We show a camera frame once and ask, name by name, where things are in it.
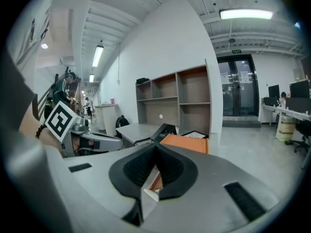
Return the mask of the yellow and white bin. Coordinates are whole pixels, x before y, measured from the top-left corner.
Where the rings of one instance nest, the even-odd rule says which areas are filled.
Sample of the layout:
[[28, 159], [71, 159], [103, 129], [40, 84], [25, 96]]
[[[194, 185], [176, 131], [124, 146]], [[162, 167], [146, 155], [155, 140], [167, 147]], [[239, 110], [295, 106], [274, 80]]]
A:
[[295, 130], [296, 120], [290, 116], [283, 115], [279, 118], [276, 129], [276, 139], [280, 142], [290, 140]]

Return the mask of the orange box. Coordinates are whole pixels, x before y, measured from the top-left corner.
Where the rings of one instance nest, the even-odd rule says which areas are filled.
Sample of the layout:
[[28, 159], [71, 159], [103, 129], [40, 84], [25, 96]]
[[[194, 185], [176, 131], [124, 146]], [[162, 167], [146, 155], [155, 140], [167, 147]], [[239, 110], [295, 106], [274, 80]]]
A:
[[167, 135], [160, 144], [180, 147], [203, 154], [208, 154], [208, 139], [207, 138], [192, 138], [175, 134]]

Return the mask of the black picture frame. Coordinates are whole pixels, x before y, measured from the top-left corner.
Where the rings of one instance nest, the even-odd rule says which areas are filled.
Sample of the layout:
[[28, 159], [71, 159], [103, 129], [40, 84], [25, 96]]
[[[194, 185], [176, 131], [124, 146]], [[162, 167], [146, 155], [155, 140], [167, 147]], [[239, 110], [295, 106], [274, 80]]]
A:
[[184, 136], [184, 137], [198, 138], [198, 139], [208, 139], [209, 138], [208, 134], [204, 134], [204, 133], [201, 133], [201, 132], [198, 132], [195, 130], [185, 131], [185, 132], [182, 132], [180, 135]]

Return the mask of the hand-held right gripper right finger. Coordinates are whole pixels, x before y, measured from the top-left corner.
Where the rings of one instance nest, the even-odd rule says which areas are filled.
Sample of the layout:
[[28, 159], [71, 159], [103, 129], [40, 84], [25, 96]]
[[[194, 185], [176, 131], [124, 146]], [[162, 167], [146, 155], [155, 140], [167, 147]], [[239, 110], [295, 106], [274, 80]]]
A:
[[246, 231], [251, 224], [225, 186], [239, 183], [269, 212], [279, 203], [261, 180], [232, 162], [210, 154], [167, 146], [191, 159], [198, 168], [194, 185], [181, 197], [161, 200], [144, 220], [141, 229], [153, 233], [228, 233]]

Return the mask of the grey and orange shelf unit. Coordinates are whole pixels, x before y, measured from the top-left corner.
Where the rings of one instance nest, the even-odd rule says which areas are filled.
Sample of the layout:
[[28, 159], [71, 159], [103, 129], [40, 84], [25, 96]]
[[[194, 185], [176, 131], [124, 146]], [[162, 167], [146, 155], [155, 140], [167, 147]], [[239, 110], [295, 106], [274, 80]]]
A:
[[210, 135], [211, 89], [207, 65], [170, 73], [136, 85], [138, 122], [176, 126], [180, 133]]

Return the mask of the black glass double door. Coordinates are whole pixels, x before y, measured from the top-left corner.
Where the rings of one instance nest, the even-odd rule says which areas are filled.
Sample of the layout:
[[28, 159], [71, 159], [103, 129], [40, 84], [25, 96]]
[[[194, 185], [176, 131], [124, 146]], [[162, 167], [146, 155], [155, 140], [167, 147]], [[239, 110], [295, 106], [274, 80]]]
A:
[[252, 56], [218, 57], [223, 93], [223, 115], [252, 117], [259, 115], [259, 87]]

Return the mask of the person's left forearm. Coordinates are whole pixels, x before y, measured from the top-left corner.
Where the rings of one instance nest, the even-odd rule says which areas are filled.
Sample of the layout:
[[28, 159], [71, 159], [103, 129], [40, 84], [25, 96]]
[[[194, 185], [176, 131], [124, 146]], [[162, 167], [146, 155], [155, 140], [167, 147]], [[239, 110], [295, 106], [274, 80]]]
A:
[[33, 136], [41, 141], [43, 145], [52, 146], [58, 149], [62, 157], [64, 153], [61, 143], [55, 138], [48, 128], [42, 128], [40, 122], [34, 117], [31, 108], [25, 113], [19, 131], [26, 136]]

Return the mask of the black backpack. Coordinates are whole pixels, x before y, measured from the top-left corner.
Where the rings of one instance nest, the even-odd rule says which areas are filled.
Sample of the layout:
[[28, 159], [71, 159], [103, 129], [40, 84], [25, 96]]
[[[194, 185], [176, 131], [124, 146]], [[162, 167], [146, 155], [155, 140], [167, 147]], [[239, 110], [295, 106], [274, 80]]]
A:
[[115, 128], [116, 128], [116, 137], [122, 139], [122, 134], [119, 133], [119, 132], [117, 131], [117, 128], [124, 127], [124, 126], [127, 126], [127, 125], [129, 125], [129, 122], [128, 122], [128, 120], [124, 117], [124, 115], [121, 115], [120, 117], [117, 118], [116, 124], [115, 124]]

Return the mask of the white office desk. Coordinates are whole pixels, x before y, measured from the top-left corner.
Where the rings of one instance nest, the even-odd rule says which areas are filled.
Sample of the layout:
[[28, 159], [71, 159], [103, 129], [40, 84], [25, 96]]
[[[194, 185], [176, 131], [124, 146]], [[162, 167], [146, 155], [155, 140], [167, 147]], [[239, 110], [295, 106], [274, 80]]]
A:
[[292, 110], [285, 109], [284, 107], [275, 107], [262, 104], [259, 110], [259, 122], [261, 124], [267, 123], [272, 125], [276, 121], [276, 114], [278, 115], [287, 115], [289, 117], [298, 119], [298, 120], [307, 120], [311, 121], [311, 115], [307, 113], [299, 113]]

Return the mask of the black office chair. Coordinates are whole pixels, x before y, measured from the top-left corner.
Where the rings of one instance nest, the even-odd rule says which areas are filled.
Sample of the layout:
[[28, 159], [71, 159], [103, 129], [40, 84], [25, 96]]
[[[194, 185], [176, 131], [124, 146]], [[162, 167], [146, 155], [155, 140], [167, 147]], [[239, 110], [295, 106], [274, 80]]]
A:
[[298, 146], [295, 147], [294, 152], [297, 153], [299, 149], [304, 149], [306, 152], [308, 152], [311, 146], [311, 141], [309, 140], [309, 137], [311, 137], [311, 121], [300, 121], [298, 124], [296, 124], [295, 128], [299, 133], [302, 134], [302, 141], [294, 141], [298, 144]]

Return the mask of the white ribbed cylinder bin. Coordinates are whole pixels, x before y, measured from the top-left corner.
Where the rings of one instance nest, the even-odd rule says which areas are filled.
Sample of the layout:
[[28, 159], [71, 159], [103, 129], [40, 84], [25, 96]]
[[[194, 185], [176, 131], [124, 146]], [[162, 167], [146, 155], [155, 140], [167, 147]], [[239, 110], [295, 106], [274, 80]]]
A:
[[109, 136], [115, 136], [116, 133], [116, 110], [115, 105], [106, 105], [98, 107], [99, 112], [99, 130], [106, 131]]

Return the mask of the person's white shirt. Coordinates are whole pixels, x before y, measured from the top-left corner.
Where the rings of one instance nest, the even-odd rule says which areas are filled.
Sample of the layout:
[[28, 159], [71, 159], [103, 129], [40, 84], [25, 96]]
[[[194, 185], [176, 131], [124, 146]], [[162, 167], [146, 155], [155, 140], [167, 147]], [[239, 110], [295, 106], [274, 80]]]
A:
[[53, 0], [30, 0], [6, 40], [7, 51], [26, 80], [34, 76], [35, 59], [49, 25], [52, 2]]

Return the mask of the black computer monitor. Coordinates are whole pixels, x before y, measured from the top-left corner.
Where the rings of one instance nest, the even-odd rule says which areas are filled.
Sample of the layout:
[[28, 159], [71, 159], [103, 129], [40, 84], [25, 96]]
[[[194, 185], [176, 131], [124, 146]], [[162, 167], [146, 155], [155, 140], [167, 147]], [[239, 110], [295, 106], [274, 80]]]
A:
[[280, 99], [279, 85], [272, 85], [268, 87], [269, 98], [273, 103], [278, 103]]
[[310, 84], [308, 80], [299, 81], [290, 84], [291, 98], [310, 98]]

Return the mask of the grey wooden desk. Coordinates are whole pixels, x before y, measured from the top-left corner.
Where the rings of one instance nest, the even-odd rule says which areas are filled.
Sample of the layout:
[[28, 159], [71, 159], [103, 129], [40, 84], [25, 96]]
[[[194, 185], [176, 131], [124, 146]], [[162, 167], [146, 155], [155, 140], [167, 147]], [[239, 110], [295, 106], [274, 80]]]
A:
[[126, 149], [135, 145], [154, 143], [153, 140], [147, 139], [145, 141], [137, 142], [134, 144], [138, 140], [151, 137], [159, 128], [160, 126], [158, 125], [133, 123], [119, 127], [116, 129], [116, 131], [122, 135], [124, 148]]

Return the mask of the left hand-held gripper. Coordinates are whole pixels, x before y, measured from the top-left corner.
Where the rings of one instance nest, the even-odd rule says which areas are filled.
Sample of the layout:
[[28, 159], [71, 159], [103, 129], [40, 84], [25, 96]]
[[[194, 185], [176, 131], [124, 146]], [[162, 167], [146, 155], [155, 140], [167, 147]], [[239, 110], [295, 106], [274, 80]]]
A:
[[108, 153], [123, 148], [122, 139], [103, 133], [88, 132], [88, 122], [59, 101], [47, 118], [45, 125], [61, 143], [64, 155], [74, 157], [72, 134], [81, 135], [80, 150], [86, 153]]

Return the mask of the black corded telephone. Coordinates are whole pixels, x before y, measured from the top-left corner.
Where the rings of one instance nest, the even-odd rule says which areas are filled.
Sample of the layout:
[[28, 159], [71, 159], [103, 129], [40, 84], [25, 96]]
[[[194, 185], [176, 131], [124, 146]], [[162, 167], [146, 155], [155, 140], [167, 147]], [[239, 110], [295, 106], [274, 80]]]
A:
[[140, 142], [147, 141], [147, 140], [151, 140], [152, 142], [155, 142], [155, 143], [160, 143], [169, 134], [177, 135], [176, 127], [171, 124], [163, 123], [162, 126], [152, 136], [141, 139], [141, 140], [137, 140], [134, 142], [134, 145]]

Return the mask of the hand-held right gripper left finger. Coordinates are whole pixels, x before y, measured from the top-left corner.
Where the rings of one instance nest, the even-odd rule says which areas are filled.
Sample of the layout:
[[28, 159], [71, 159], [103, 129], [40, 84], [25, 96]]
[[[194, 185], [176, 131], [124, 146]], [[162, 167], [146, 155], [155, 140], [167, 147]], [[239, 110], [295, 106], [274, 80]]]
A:
[[63, 159], [58, 150], [47, 146], [47, 167], [61, 201], [54, 209], [65, 213], [53, 224], [53, 232], [157, 233], [123, 220], [136, 201], [121, 195], [108, 174], [113, 163], [141, 148]]

